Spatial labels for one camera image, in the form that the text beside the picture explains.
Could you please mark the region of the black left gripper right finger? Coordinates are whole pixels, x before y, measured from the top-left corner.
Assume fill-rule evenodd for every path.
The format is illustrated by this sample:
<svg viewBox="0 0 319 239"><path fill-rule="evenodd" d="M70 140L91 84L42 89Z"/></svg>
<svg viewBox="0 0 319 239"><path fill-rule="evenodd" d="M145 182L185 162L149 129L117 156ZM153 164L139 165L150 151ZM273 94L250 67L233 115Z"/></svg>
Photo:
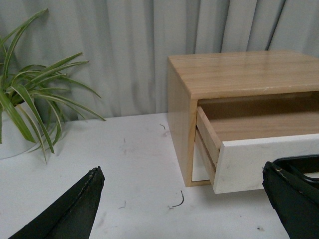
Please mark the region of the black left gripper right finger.
<svg viewBox="0 0 319 239"><path fill-rule="evenodd" d="M263 168L269 201L291 239L319 237L319 190L272 162Z"/></svg>

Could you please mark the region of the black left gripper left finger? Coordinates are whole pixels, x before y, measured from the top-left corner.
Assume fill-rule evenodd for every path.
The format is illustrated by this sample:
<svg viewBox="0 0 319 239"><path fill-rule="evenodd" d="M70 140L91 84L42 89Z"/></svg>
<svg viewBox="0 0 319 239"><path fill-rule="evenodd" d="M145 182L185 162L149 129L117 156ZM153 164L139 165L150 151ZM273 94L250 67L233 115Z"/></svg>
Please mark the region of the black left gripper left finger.
<svg viewBox="0 0 319 239"><path fill-rule="evenodd" d="M105 177L98 166L90 170L62 196L12 239L88 239L98 211Z"/></svg>

